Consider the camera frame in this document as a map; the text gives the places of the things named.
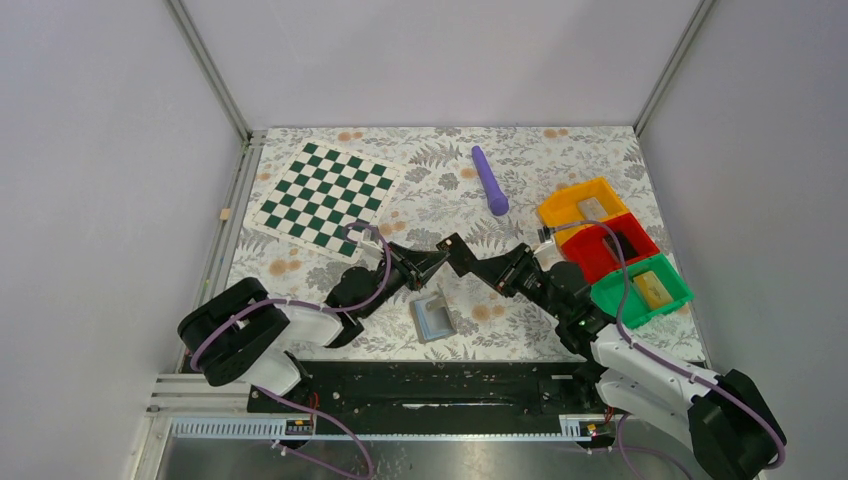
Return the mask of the black VIP card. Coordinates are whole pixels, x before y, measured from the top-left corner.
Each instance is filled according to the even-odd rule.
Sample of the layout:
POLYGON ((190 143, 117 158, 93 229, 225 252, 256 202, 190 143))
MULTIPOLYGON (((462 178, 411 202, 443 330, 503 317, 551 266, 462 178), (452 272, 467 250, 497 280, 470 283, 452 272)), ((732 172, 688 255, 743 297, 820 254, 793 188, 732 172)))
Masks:
POLYGON ((459 233, 453 233, 437 243, 437 249, 451 254, 459 254, 468 250, 467 244, 459 233))

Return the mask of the grey card holder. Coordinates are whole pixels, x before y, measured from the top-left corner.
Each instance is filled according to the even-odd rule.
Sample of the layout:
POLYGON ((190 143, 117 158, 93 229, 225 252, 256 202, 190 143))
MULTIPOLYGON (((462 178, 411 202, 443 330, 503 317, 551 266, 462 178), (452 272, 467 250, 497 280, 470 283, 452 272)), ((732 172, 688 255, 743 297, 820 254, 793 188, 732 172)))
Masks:
POLYGON ((410 313, 421 344, 443 340, 457 334, 455 322, 443 289, 410 302, 410 313))

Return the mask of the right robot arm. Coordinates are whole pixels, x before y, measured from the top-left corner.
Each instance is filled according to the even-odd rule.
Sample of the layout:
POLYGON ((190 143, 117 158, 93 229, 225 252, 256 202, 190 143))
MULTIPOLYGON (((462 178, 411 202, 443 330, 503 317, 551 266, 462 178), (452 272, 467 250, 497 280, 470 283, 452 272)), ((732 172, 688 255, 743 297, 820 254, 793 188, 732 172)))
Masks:
POLYGON ((583 410, 608 405, 635 415, 687 447, 713 479, 754 479, 785 461, 785 434, 749 376, 719 374, 638 340, 591 299, 577 264, 544 269, 526 244, 479 259, 458 234, 437 247, 458 276, 521 295, 555 319, 560 342, 587 361, 588 375, 573 386, 583 410))

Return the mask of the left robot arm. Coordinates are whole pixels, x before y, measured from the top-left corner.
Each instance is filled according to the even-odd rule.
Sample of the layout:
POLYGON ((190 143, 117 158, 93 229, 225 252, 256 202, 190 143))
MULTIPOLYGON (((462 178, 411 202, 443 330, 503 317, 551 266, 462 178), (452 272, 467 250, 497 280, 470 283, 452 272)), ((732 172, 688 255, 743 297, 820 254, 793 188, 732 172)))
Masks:
POLYGON ((178 325, 191 354, 190 366, 212 387, 244 381, 271 391, 288 411, 309 401, 307 373, 282 340, 337 349, 351 343, 370 317, 399 290, 422 289, 448 260, 446 251, 420 251, 389 243, 374 270, 351 267, 323 306, 272 299, 262 283, 247 277, 215 296, 178 325))

